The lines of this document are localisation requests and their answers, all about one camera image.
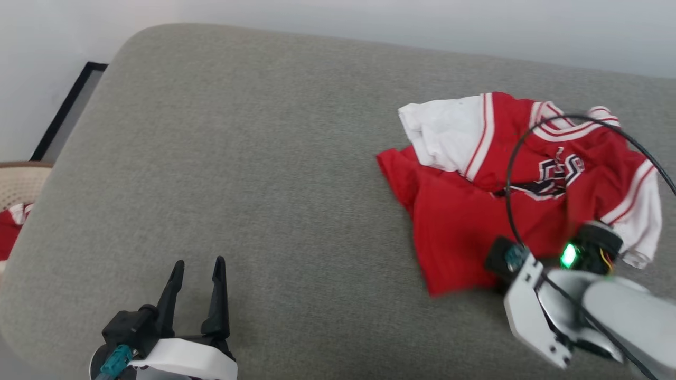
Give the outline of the right gripper black green light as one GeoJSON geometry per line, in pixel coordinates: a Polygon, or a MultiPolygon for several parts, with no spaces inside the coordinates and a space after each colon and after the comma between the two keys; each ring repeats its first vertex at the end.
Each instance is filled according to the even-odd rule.
{"type": "Polygon", "coordinates": [[[612,274],[623,239],[604,222],[585,222],[567,241],[560,267],[599,275],[612,274]]]}

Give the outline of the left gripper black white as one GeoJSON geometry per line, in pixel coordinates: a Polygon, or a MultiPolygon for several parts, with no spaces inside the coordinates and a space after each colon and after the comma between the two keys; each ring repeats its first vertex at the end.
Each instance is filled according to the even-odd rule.
{"type": "Polygon", "coordinates": [[[120,311],[104,327],[105,343],[90,363],[91,379],[236,379],[230,336],[226,262],[217,257],[208,316],[197,337],[175,337],[176,299],[183,286],[179,260],[155,306],[120,311]]]}

